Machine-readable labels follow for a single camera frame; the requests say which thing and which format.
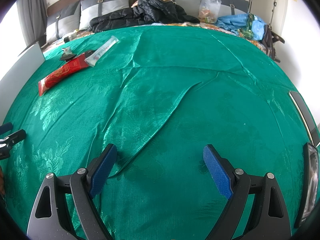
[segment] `food package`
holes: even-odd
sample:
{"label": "food package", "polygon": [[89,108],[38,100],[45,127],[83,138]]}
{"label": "food package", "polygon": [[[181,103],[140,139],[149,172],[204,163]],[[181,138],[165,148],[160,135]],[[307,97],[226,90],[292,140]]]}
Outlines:
{"label": "food package", "polygon": [[83,68],[89,67],[89,65],[84,60],[85,53],[82,53],[78,57],[67,62],[62,67],[53,71],[44,79],[40,80],[38,83],[39,96],[42,96],[43,93],[46,92],[49,88],[53,87],[55,84],[59,83],[61,80],[65,79],[72,73],[77,72]]}
{"label": "food package", "polygon": [[204,23],[215,23],[218,19],[221,0],[201,0],[199,7],[199,20]]}

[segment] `red package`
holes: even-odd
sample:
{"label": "red package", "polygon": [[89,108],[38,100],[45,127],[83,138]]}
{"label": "red package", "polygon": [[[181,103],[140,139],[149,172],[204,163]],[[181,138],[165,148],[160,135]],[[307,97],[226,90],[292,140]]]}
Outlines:
{"label": "red package", "polygon": [[55,84],[59,83],[61,80],[65,79],[67,76],[74,72],[77,72],[83,68],[89,67],[89,65],[84,61],[85,55],[82,53],[78,57],[70,60],[68,63],[53,71],[51,74],[46,76],[44,79],[39,81],[39,96],[42,96],[49,88],[53,87]]}

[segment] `small package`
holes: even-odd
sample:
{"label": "small package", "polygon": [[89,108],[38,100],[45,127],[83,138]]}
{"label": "small package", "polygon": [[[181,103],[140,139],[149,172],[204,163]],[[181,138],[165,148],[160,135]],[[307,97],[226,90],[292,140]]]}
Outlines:
{"label": "small package", "polygon": [[43,93],[46,92],[49,88],[53,87],[55,84],[59,83],[61,80],[65,79],[72,73],[77,72],[83,68],[89,67],[89,65],[84,61],[85,56],[85,53],[82,53],[78,57],[67,62],[62,67],[53,71],[44,79],[40,80],[38,83],[39,96],[42,96]]}
{"label": "small package", "polygon": [[215,23],[218,19],[221,0],[201,0],[199,7],[199,20],[204,23]]}
{"label": "small package", "polygon": [[91,67],[94,67],[99,60],[114,44],[116,44],[119,40],[115,36],[111,36],[111,38],[103,44],[99,49],[97,49],[90,57],[86,58],[85,61]]}
{"label": "small package", "polygon": [[68,62],[68,61],[72,60],[75,56],[77,56],[77,54],[72,53],[70,46],[66,47],[66,48],[62,48],[62,50],[63,50],[63,54],[62,54],[60,60],[65,60],[66,62]]}

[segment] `blue gripper pad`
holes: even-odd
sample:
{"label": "blue gripper pad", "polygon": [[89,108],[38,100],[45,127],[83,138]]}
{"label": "blue gripper pad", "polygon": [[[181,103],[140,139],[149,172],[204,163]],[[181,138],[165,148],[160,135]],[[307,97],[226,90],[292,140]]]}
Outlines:
{"label": "blue gripper pad", "polygon": [[219,193],[229,200],[232,197],[230,178],[208,146],[203,149],[203,160]]}
{"label": "blue gripper pad", "polygon": [[96,172],[91,177],[91,189],[88,193],[89,197],[94,198],[95,195],[101,193],[106,179],[108,178],[111,169],[116,162],[117,154],[117,147],[113,145],[103,158],[100,166],[96,169]]}

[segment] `metal screw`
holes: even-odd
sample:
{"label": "metal screw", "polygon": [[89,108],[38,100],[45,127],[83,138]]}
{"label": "metal screw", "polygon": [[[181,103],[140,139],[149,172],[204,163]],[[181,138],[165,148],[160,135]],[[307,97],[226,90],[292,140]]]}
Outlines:
{"label": "metal screw", "polygon": [[243,169],[236,168],[236,174],[242,175],[243,174]]}
{"label": "metal screw", "polygon": [[268,172],[267,176],[268,176],[269,179],[274,179],[275,178],[275,176],[271,172]]}
{"label": "metal screw", "polygon": [[53,173],[52,172],[50,172],[50,173],[48,173],[47,174],[47,176],[45,176],[47,179],[51,179],[52,177],[53,177]]}
{"label": "metal screw", "polygon": [[78,174],[84,174],[85,173],[85,168],[80,168],[77,170]]}

